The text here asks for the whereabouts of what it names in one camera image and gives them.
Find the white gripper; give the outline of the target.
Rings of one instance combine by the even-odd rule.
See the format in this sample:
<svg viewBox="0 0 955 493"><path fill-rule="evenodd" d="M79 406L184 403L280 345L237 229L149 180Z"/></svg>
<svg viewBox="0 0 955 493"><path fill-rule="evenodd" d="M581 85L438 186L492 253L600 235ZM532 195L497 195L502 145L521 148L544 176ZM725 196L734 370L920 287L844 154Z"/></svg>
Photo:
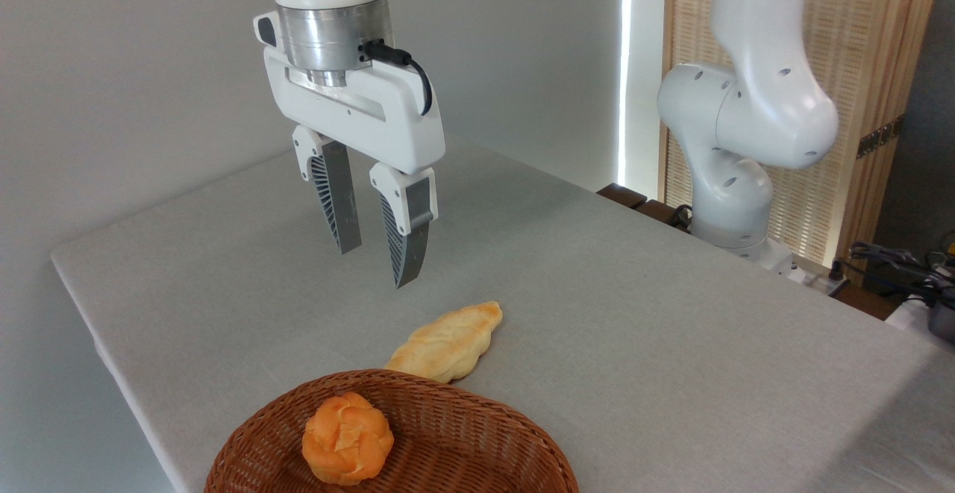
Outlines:
<svg viewBox="0 0 955 493"><path fill-rule="evenodd" d="M291 64L278 24L276 11L265 13L254 19L254 31L265 46L276 105L301 124L291 136L301 177L315 186L332 237L345 254L362 244L347 146L382 161L369 171L369 180L379 191L393 280L402 288L419 276L430 222L439 218L434 170L428 168L445 153L439 105L434 101L423 115L419 74L389 63L348 69L342 87L319 84L317 74Z"/></svg>

